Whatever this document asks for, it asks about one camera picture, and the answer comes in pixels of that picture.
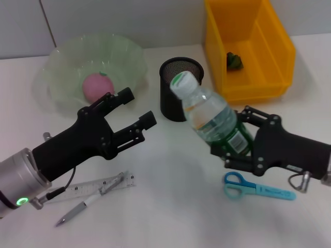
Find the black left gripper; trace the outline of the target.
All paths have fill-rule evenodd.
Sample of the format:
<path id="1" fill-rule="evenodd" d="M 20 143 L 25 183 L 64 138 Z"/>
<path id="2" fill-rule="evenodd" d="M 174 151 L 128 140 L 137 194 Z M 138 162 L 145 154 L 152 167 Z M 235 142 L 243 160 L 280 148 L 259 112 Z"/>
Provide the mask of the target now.
<path id="1" fill-rule="evenodd" d="M 104 118 L 120 105 L 126 105 L 132 100 L 134 95 L 127 87 L 117 95 L 108 92 L 88 109 L 79 111 L 76 122 L 70 128 L 33 149 L 33 157 L 41 174 L 53 181 L 89 158 L 101 156 L 110 160 L 145 141 L 143 130 L 157 124 L 152 111 L 114 134 Z"/>

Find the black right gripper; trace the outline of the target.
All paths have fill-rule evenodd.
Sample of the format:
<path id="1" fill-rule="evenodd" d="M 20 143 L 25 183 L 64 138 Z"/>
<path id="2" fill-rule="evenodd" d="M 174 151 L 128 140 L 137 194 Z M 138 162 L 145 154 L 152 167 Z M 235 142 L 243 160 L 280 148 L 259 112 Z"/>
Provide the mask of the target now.
<path id="1" fill-rule="evenodd" d="M 327 174 L 330 161 L 330 145 L 301 137 L 286 131 L 281 118 L 246 105 L 235 114 L 241 122 L 258 127 L 251 155 L 236 153 L 223 146 L 211 146 L 210 153 L 224 160 L 228 169 L 249 172 L 263 176 L 272 167 L 293 172 L 309 172 L 314 179 Z"/>

